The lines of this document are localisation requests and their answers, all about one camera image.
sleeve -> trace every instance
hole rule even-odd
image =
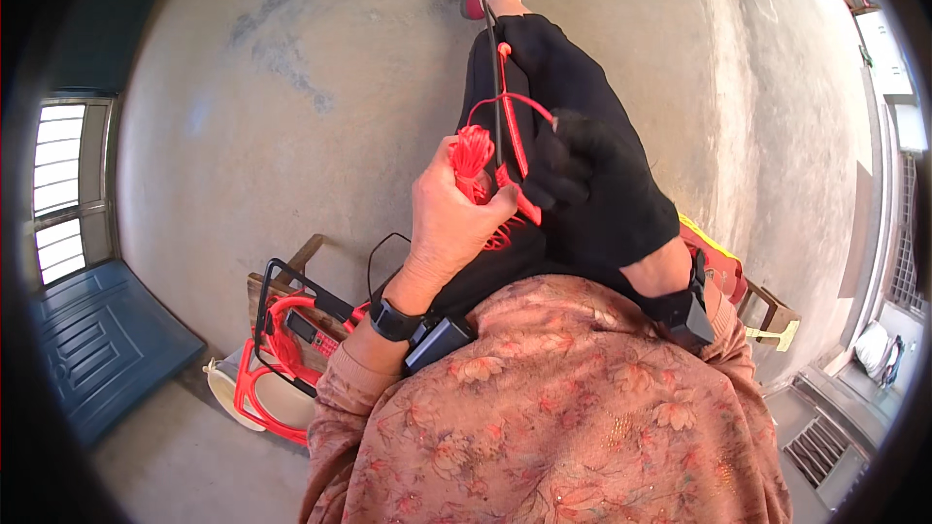
[[[741,404],[753,443],[755,463],[763,481],[769,521],[792,522],[792,503],[777,456],[774,419],[754,380],[756,367],[751,362],[751,346],[745,325],[738,319],[734,306],[713,284],[705,286],[705,307],[712,313],[715,342],[706,346],[700,357],[729,379]]]
[[[310,478],[300,524],[338,522],[356,450],[379,397],[401,377],[373,372],[340,345],[317,382],[314,419],[308,427]]]
[[[751,346],[745,335],[745,325],[715,284],[705,284],[705,311],[710,314],[715,342],[706,346],[699,357],[721,372],[725,372],[727,367],[725,374],[730,378],[734,375],[753,383],[756,367],[751,362]]]

floral blouse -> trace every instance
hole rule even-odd
[[[499,290],[470,314],[477,341],[410,378],[337,349],[300,521],[789,522],[744,327],[711,299],[700,358],[565,275]]]

concrete floor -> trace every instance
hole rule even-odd
[[[136,524],[294,522],[308,458],[257,437],[174,381],[94,450],[103,481]]]
[[[755,348],[759,379],[830,348],[871,166],[842,1],[526,4],[605,68],[679,209],[801,313],[788,353]],[[119,131],[126,262],[224,353],[248,332],[246,274],[314,232],[339,247],[309,274],[361,300],[369,249],[410,232],[410,183],[456,125],[482,27],[459,0],[159,0]]]

blue door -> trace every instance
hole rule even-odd
[[[53,388],[85,445],[204,347],[123,262],[53,285],[33,311]]]

wooden stool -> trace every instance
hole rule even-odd
[[[745,279],[748,281],[748,291],[745,293],[745,297],[741,299],[741,304],[738,305],[738,317],[740,318],[748,308],[751,294],[762,299],[763,302],[767,304],[767,313],[763,317],[760,331],[770,334],[782,334],[790,327],[792,327],[793,331],[791,334],[786,335],[787,340],[785,341],[781,341],[778,338],[758,337],[757,342],[768,346],[780,346],[779,350],[785,351],[786,348],[789,347],[788,343],[791,342],[796,335],[795,330],[798,328],[799,321],[801,320],[799,314],[777,299],[766,287],[760,287],[752,283],[750,279]]]

